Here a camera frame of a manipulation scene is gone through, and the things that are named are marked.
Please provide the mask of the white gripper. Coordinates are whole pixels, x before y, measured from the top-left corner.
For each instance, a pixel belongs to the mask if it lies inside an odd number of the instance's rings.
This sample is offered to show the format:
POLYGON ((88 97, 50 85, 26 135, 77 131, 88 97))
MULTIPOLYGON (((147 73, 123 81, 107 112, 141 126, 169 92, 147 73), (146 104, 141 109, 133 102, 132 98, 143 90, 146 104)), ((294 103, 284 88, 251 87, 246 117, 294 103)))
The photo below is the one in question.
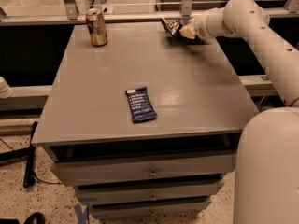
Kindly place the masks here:
POLYGON ((222 8, 206 10, 190 19, 190 24, 179 30, 180 34, 188 39, 195 39, 196 35, 201 39, 212 39, 225 35, 222 8))

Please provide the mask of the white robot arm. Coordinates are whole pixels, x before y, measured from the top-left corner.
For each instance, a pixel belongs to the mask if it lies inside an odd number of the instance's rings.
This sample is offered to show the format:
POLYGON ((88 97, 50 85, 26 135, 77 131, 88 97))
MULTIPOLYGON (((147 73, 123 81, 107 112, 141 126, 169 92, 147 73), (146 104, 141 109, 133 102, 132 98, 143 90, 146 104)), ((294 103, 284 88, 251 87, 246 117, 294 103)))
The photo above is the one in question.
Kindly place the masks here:
POLYGON ((254 0, 229 0, 189 20, 189 39, 244 39, 284 106, 244 128, 235 160, 234 224, 299 224, 299 51, 269 27, 254 0))

